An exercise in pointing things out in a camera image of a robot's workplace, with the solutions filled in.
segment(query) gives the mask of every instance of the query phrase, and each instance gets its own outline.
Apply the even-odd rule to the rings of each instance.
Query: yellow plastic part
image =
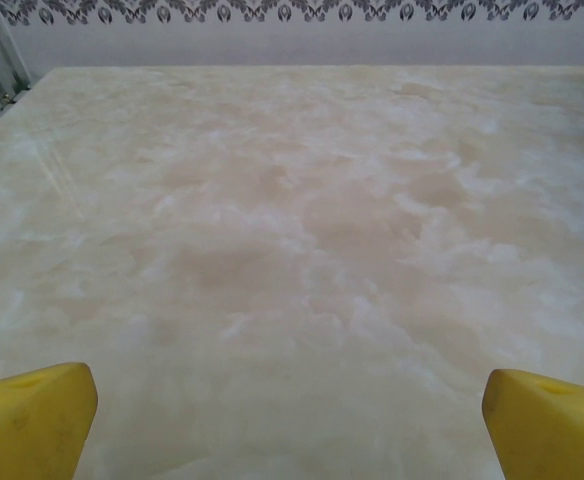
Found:
[[[0,480],[70,480],[96,405],[82,363],[0,380]]]
[[[495,370],[483,418],[507,480],[584,480],[584,387]]]

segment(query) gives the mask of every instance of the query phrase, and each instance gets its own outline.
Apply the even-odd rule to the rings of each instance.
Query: white marble veining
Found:
[[[501,478],[491,369],[584,384],[584,68],[53,71],[0,377],[73,360],[79,480]]]

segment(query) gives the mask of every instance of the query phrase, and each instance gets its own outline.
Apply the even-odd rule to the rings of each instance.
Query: white wall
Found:
[[[584,64],[579,1],[0,0],[0,8],[36,77],[58,65]]]

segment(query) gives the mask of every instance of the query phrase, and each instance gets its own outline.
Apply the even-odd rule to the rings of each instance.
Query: decorative wallpaper border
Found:
[[[132,24],[146,23],[151,16],[163,24],[263,22],[266,17],[288,22],[297,16],[306,22],[323,22],[329,15],[341,22],[355,15],[368,22],[383,22],[391,16],[404,22],[453,17],[467,22],[480,18],[566,21],[577,13],[584,17],[584,0],[0,0],[0,10],[10,25],[32,21],[54,25],[63,20],[70,25],[109,25],[119,20]]]

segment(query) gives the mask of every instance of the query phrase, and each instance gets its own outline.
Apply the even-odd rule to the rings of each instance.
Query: marble floor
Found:
[[[77,68],[0,119],[0,378],[85,361],[77,480],[502,474],[584,384],[584,68]]]

